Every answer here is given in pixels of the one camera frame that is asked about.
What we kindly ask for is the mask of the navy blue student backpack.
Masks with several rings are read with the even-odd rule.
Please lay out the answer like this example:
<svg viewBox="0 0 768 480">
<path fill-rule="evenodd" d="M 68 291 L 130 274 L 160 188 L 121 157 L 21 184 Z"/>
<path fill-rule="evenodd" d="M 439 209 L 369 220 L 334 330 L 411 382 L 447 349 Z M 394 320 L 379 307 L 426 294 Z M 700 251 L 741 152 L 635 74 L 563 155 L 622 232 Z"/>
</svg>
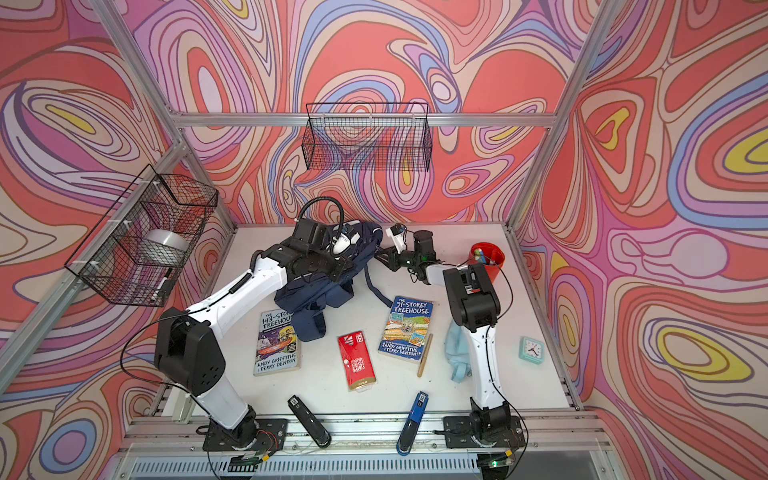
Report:
<svg viewBox="0 0 768 480">
<path fill-rule="evenodd" d="M 352 262 L 350 270 L 344 272 L 337 281 L 332 281 L 325 274 L 310 274 L 305 278 L 289 281 L 279 289 L 274 297 L 276 305 L 291 314 L 291 326 L 298 339 L 310 342 L 323 338 L 326 334 L 324 309 L 340 308 L 354 297 L 354 278 L 365 274 L 369 290 L 382 303 L 391 307 L 393 301 L 387 298 L 370 278 L 367 264 L 374 258 L 383 239 L 381 226 L 369 221 L 352 221 L 345 224 L 350 234 L 358 234 L 359 239 L 351 244 L 341 257 Z"/>
</svg>

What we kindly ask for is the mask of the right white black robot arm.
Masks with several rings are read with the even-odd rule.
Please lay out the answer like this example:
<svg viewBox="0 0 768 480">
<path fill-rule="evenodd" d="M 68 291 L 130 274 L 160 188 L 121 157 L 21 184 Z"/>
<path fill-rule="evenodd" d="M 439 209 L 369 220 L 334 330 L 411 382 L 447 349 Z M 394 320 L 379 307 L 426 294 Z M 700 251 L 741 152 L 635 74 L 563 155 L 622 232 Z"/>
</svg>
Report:
<svg viewBox="0 0 768 480">
<path fill-rule="evenodd" d="M 482 411 L 508 413 L 511 404 L 499 383 L 495 353 L 496 327 L 504 312 L 487 266 L 475 260 L 460 266 L 440 261 L 428 230 L 416 231 L 412 243 L 407 242 L 402 224 L 387 228 L 385 235 L 393 245 L 377 251 L 379 262 L 392 271 L 406 268 L 416 280 L 445 288 L 453 322 L 467 345 L 473 405 Z"/>
</svg>

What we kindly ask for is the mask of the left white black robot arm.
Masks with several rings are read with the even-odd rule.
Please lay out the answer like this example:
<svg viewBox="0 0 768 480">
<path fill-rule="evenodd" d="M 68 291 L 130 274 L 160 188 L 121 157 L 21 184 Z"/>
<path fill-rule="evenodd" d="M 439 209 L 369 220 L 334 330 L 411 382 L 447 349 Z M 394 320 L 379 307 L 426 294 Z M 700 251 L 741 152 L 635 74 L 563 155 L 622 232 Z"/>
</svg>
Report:
<svg viewBox="0 0 768 480">
<path fill-rule="evenodd" d="M 338 280 L 353 268 L 361 243 L 353 224 L 335 227 L 301 219 L 293 234 L 256 251 L 238 278 L 185 311 L 169 309 L 158 324 L 154 366 L 184 387 L 219 427 L 247 427 L 249 405 L 226 378 L 219 341 L 263 300 L 296 279 Z"/>
</svg>

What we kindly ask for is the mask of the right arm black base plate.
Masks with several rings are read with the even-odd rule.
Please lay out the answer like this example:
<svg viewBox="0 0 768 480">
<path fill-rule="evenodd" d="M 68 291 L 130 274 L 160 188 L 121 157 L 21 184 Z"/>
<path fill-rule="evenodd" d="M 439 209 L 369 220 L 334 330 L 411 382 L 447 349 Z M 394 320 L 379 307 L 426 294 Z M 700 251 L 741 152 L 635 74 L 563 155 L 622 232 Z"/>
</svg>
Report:
<svg viewBox="0 0 768 480">
<path fill-rule="evenodd" d="M 493 421 L 490 425 L 472 420 L 469 415 L 444 416 L 440 435 L 449 449 L 503 448 L 517 450 L 526 445 L 525 431 L 520 419 Z"/>
</svg>

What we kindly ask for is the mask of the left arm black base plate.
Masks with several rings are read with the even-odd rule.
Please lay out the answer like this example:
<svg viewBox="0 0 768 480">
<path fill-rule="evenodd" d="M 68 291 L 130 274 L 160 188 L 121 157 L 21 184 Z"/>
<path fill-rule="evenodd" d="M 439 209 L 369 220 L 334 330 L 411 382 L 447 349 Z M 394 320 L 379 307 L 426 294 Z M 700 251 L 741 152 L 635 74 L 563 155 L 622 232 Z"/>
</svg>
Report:
<svg viewBox="0 0 768 480">
<path fill-rule="evenodd" d="M 284 418 L 246 418 L 234 429 L 225 429 L 210 420 L 204 429 L 206 452 L 256 452 L 272 454 L 283 448 L 288 420 Z"/>
</svg>

